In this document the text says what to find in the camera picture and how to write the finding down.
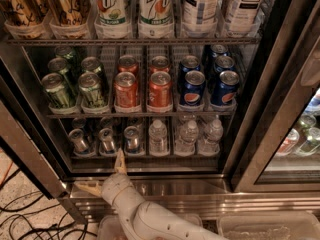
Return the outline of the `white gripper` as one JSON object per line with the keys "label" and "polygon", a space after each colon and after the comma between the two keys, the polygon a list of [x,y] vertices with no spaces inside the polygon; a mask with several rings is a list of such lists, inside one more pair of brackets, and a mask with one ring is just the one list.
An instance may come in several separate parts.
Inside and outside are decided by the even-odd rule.
{"label": "white gripper", "polygon": [[134,199],[134,188],[126,175],[127,167],[125,163],[125,155],[122,149],[117,152],[114,170],[116,174],[108,177],[101,189],[98,182],[75,182],[75,186],[94,196],[102,198],[114,208],[130,208]]}

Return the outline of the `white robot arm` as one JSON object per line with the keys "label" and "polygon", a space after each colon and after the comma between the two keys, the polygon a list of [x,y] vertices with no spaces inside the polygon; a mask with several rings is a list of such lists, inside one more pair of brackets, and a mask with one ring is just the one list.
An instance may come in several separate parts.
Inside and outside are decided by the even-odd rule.
{"label": "white robot arm", "polygon": [[184,220],[157,203],[146,201],[127,175],[122,149],[117,152],[114,170],[115,173],[102,185],[77,182],[76,186],[102,197],[116,210],[128,240],[228,240]]}

